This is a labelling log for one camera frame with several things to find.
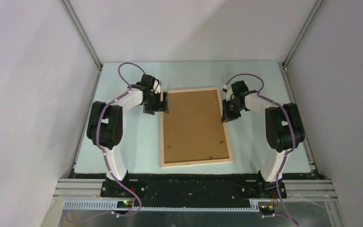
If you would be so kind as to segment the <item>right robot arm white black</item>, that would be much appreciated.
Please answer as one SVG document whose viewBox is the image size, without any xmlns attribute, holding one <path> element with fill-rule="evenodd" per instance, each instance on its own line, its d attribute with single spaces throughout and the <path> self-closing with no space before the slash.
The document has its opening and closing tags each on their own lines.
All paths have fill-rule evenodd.
<svg viewBox="0 0 363 227">
<path fill-rule="evenodd" d="M 290 154 L 305 139 L 298 107 L 295 103 L 282 105 L 257 90 L 249 90 L 242 80 L 224 84 L 223 92 L 226 98 L 222 100 L 222 122 L 238 119 L 242 111 L 255 111 L 265 117 L 266 139 L 274 152 L 259 172 L 263 180 L 256 184 L 256 192 L 267 198 L 274 193 L 273 182 L 281 179 Z"/>
</svg>

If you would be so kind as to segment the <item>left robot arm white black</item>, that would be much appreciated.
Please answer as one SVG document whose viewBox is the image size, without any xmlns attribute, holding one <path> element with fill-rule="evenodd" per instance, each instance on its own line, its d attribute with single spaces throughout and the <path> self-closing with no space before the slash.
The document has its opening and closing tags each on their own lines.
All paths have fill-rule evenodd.
<svg viewBox="0 0 363 227">
<path fill-rule="evenodd" d="M 141 105 L 143 113 L 169 113 L 168 94 L 161 91 L 161 81 L 143 74 L 136 84 L 131 84 L 119 97 L 110 102 L 95 101 L 87 124 L 87 137 L 103 153 L 107 167 L 106 176 L 115 181 L 112 191 L 119 197 L 130 192 L 130 183 L 124 180 L 127 169 L 121 157 L 119 144 L 123 137 L 123 115 Z"/>
</svg>

